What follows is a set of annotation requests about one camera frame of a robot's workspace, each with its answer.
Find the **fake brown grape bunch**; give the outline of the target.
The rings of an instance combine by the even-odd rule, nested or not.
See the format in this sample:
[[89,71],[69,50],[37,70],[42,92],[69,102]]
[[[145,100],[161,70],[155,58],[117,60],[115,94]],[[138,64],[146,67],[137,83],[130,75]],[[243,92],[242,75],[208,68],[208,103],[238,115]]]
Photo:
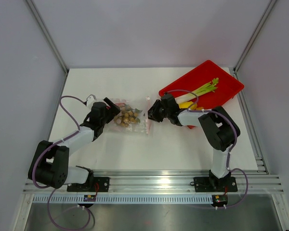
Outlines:
[[128,127],[132,124],[140,123],[141,110],[133,109],[130,107],[121,107],[120,113],[116,115],[113,119],[116,125],[122,127]]

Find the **clear zip top bag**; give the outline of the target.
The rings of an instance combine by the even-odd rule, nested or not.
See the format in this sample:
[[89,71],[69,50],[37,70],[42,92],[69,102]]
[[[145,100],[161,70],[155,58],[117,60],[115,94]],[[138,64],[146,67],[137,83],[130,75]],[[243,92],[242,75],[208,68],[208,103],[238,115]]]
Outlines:
[[148,110],[151,107],[149,97],[133,100],[111,99],[111,101],[119,107],[120,113],[105,125],[104,131],[149,133],[151,126],[148,119]]

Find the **yellow fake mango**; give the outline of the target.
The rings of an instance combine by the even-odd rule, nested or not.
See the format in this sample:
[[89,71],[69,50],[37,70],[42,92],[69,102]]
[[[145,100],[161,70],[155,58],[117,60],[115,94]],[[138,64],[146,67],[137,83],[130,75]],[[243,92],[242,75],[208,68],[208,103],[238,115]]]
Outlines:
[[181,109],[190,109],[190,110],[196,110],[197,109],[197,103],[188,101],[188,102],[183,102],[179,104],[179,107]]

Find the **fake green onion stalk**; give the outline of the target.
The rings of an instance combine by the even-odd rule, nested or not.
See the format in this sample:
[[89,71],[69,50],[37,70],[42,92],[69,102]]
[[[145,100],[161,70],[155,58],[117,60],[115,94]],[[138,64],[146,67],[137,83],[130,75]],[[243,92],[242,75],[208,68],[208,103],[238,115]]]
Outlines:
[[198,99],[200,96],[210,93],[210,92],[215,92],[218,88],[218,83],[219,83],[219,78],[213,78],[211,81],[208,83],[202,85],[201,87],[195,89],[192,91],[192,93],[187,93],[182,96],[176,97],[175,100],[178,104],[183,103],[183,102],[188,102],[191,101],[192,99]]

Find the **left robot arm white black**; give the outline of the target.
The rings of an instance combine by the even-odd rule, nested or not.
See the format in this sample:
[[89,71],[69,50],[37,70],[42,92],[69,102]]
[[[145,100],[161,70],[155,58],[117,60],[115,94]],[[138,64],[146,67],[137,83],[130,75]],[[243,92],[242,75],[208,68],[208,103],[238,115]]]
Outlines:
[[88,192],[97,186],[93,170],[86,167],[69,166],[70,156],[83,146],[95,141],[106,124],[120,113],[118,105],[110,99],[93,102],[91,109],[77,129],[55,141],[43,140],[38,143],[31,162],[28,178],[35,187],[59,189],[63,185],[79,186]]

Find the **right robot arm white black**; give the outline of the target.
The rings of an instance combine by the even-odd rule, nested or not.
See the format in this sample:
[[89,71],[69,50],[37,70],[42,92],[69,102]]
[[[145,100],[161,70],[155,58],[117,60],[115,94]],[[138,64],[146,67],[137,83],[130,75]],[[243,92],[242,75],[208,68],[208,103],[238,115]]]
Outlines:
[[230,154],[240,136],[240,129],[222,106],[198,110],[193,108],[194,105],[180,106],[173,95],[165,93],[148,110],[148,118],[156,122],[167,118],[176,126],[202,128],[213,148],[213,159],[208,176],[194,177],[191,182],[195,192],[237,192],[236,178],[231,176]]

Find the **red fake chili pepper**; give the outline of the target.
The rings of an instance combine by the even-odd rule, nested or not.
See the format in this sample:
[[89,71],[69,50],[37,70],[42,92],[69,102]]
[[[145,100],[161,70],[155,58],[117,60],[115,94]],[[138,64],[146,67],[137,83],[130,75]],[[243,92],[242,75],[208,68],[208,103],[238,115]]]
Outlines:
[[118,107],[125,107],[125,105],[126,105],[125,103],[117,103]]

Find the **red plastic tray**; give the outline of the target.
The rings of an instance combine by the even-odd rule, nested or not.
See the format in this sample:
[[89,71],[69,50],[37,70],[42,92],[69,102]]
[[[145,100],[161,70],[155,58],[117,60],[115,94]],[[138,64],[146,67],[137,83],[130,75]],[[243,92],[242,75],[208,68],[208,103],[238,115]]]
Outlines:
[[207,60],[162,88],[158,95],[170,93],[180,108],[201,110],[222,106],[243,89],[241,82]]

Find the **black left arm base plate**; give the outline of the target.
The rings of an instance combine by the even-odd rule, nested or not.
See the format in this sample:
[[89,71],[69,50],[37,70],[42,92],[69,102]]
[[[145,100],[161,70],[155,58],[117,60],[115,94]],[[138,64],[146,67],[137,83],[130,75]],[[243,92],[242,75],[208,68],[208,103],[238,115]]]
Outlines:
[[88,179],[84,184],[73,183],[67,187],[68,192],[73,193],[93,193],[97,192],[106,193],[109,190],[110,178],[109,177],[92,177]]

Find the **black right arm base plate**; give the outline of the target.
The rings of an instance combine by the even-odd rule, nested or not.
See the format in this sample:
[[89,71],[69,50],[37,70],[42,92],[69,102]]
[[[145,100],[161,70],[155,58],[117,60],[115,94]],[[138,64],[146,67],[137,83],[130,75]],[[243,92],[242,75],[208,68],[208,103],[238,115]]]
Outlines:
[[234,177],[225,177],[222,179],[213,179],[210,177],[194,177],[193,186],[197,193],[235,193],[238,191],[236,179]]

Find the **aluminium frame post left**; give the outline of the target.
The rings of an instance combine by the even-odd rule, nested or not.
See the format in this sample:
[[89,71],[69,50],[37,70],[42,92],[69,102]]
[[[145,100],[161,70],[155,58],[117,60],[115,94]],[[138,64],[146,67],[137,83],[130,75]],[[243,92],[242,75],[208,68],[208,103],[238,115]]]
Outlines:
[[65,76],[68,75],[69,72],[69,68],[67,67],[63,57],[61,56],[53,38],[50,35],[50,32],[35,4],[35,2],[33,0],[25,0],[25,4],[27,5],[27,7],[29,8],[30,12],[33,15],[34,20],[36,21],[36,23],[38,24],[46,42],[48,43],[55,59],[57,60],[59,66],[61,67],[62,71],[64,72]]

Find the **aluminium frame post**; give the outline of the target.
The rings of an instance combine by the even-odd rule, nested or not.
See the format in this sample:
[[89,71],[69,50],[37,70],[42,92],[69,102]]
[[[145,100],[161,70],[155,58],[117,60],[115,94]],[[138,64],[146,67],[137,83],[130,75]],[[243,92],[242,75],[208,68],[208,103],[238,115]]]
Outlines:
[[239,69],[241,68],[241,66],[243,65],[246,57],[248,56],[249,52],[251,51],[251,49],[253,48],[254,43],[256,42],[259,34],[261,33],[262,29],[264,28],[266,22],[268,21],[270,15],[272,14],[272,12],[274,11],[274,8],[276,7],[277,3],[279,2],[279,0],[270,0],[264,10],[264,12],[262,13],[255,29],[253,30],[242,54],[240,55],[238,61],[236,62],[236,65],[233,68],[233,71],[235,74],[238,73]]
[[67,67],[63,57],[61,56],[53,38],[50,35],[50,32],[35,4],[35,2],[33,0],[25,0],[25,4],[27,5],[27,7],[29,8],[30,12],[33,15],[34,20],[36,21],[36,23],[38,24],[46,42],[48,43],[55,59],[57,60],[59,66],[61,67],[62,71],[64,72],[65,76],[68,75],[69,72],[69,68]]

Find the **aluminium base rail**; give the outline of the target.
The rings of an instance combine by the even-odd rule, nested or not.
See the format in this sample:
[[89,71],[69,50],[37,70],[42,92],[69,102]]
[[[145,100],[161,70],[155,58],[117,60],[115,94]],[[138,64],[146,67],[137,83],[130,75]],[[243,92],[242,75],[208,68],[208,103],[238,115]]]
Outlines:
[[[190,185],[194,177],[208,175],[207,170],[170,171],[94,171],[96,177],[109,177],[109,193],[194,193]],[[249,194],[283,194],[278,175],[247,171]]]

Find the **aluminium frame post right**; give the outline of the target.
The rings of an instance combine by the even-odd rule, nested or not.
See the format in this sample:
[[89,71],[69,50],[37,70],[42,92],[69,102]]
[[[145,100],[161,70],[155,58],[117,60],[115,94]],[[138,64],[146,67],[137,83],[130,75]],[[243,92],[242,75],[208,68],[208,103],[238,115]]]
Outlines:
[[262,13],[255,29],[253,30],[242,54],[240,55],[238,61],[236,62],[236,65],[233,68],[233,71],[235,74],[238,73],[239,69],[241,68],[241,66],[243,65],[246,57],[248,56],[249,52],[251,51],[251,49],[253,48],[254,43],[256,42],[259,34],[261,33],[262,29],[264,28],[266,22],[268,21],[270,15],[272,14],[272,12],[274,11],[274,8],[276,7],[277,3],[279,2],[279,0],[270,0],[264,10],[264,12]]

